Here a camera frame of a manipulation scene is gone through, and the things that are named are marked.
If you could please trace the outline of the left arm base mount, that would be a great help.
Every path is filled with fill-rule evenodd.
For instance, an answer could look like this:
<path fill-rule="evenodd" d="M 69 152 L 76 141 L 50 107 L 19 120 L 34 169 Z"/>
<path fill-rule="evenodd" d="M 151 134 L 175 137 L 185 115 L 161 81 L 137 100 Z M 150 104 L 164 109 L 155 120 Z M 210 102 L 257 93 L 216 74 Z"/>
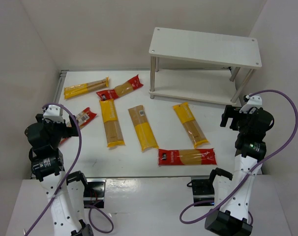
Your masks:
<path fill-rule="evenodd" d="M 83 202 L 84 205 L 93 205 L 97 208 L 104 208 L 106 179 L 88 178 L 88 185 L 85 187 Z"/>

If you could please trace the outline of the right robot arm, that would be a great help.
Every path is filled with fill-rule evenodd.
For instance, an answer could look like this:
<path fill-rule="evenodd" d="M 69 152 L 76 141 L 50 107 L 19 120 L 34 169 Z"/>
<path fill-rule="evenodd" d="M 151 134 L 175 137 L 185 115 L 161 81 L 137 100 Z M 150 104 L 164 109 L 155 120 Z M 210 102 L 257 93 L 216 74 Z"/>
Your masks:
<path fill-rule="evenodd" d="M 214 205 L 219 206 L 206 217 L 205 229 L 219 236 L 249 236 L 249 201 L 258 168 L 252 168 L 264 159 L 267 148 L 263 141 L 266 132 L 274 125 L 274 117 L 263 108 L 251 107 L 242 112 L 240 107 L 227 105 L 220 125 L 238 131 L 235 142 L 235 164 L 232 173 L 220 168 L 212 170 Z"/>

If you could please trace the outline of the red spaghetti bag with label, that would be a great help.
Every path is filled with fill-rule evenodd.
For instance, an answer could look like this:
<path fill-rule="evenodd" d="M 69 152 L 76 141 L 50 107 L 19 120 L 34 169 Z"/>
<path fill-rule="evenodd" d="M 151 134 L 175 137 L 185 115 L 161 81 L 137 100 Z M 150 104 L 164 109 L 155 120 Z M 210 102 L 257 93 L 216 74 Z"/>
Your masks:
<path fill-rule="evenodd" d="M 80 129 L 83 129 L 86 127 L 92 120 L 95 119 L 97 116 L 96 113 L 93 113 L 90 110 L 90 107 L 86 107 L 84 110 L 82 110 L 80 113 L 78 113 L 75 118 L 77 120 L 77 123 L 79 125 Z"/>

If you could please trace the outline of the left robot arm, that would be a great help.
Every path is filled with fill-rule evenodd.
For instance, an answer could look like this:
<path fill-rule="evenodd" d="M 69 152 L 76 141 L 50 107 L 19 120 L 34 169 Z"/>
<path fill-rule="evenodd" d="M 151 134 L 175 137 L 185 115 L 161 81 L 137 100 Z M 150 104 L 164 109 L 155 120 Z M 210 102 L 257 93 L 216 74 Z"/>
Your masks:
<path fill-rule="evenodd" d="M 43 114 L 36 115 L 36 123 L 31 124 L 25 135 L 31 144 L 29 159 L 31 172 L 40 182 L 48 205 L 46 210 L 51 212 L 54 234 L 56 236 L 91 236 L 91 225 L 85 222 L 84 209 L 74 206 L 67 186 L 74 185 L 73 193 L 84 190 L 87 181 L 82 172 L 66 172 L 63 165 L 63 155 L 59 150 L 62 139 L 80 137 L 76 119 L 70 116 L 71 126 L 59 116 L 45 118 Z"/>

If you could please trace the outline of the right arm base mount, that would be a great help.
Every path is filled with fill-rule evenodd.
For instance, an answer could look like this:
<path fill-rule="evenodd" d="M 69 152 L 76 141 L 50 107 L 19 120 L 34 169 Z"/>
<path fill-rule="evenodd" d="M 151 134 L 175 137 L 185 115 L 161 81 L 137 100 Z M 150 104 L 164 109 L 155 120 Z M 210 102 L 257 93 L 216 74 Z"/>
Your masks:
<path fill-rule="evenodd" d="M 195 178 L 186 185 L 192 189 L 193 202 L 196 207 L 214 205 L 214 188 L 209 179 Z"/>

